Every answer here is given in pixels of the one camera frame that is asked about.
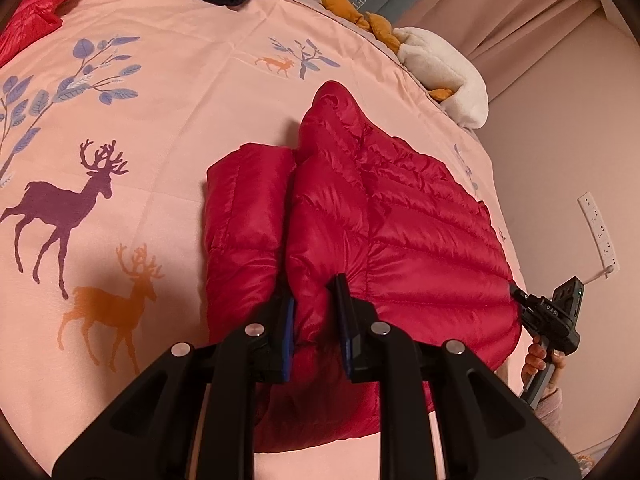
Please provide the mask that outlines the person's right hand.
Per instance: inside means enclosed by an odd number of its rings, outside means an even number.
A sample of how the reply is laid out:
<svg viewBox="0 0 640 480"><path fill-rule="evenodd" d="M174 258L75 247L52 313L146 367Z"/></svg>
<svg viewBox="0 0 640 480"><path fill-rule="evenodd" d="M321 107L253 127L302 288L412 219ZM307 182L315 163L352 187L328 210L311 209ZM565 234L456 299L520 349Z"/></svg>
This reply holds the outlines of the person's right hand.
<svg viewBox="0 0 640 480"><path fill-rule="evenodd" d="M546 357L547 350L542 346L540 337L535 336L532 344L528 347L524 365L521 370L523 386L526 386L535 375L548 367ZM566 365L566 355L559 350L552 350L551 363L554 365L554 371L542 394L544 398L551 396L558 388L560 376Z"/></svg>

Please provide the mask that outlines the pink fuzzy sleeve forearm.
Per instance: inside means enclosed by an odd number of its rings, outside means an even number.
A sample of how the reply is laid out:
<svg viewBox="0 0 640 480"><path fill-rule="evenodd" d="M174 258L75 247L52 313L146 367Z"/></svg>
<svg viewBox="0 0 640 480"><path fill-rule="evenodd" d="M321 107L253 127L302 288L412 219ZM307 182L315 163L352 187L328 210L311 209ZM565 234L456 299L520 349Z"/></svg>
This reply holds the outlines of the pink fuzzy sleeve forearm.
<svg viewBox="0 0 640 480"><path fill-rule="evenodd" d="M563 397L559 387L546 392L540 399L535 414L542 424L563 444L566 443L563 430Z"/></svg>

